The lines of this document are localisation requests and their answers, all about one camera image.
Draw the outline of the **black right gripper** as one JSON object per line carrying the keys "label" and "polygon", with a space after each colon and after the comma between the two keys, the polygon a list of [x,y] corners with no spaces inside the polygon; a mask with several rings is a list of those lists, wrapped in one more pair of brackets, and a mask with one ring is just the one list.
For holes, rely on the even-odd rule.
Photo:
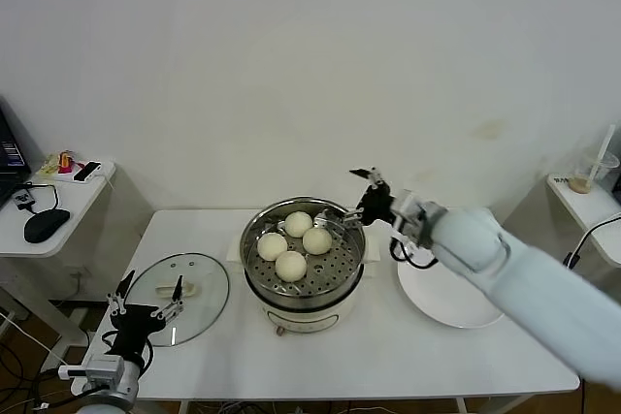
{"label": "black right gripper", "polygon": [[391,196],[389,185],[384,182],[380,172],[375,167],[353,169],[349,172],[367,180],[370,186],[355,210],[341,211],[326,207],[319,212],[319,222],[372,225],[376,221],[382,221],[388,225],[393,225],[396,219],[391,210],[394,198]]}

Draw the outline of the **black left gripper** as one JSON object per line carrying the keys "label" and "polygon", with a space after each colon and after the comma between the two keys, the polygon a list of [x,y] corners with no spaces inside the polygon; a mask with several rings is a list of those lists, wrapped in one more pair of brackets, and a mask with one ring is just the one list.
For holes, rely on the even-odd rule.
{"label": "black left gripper", "polygon": [[133,281],[135,272],[130,271],[117,285],[113,293],[107,295],[111,311],[111,323],[117,333],[109,353],[123,359],[141,357],[147,339],[151,334],[163,329],[163,321],[174,320],[183,310],[183,276],[180,275],[171,301],[164,307],[152,305],[127,305],[125,298]]}

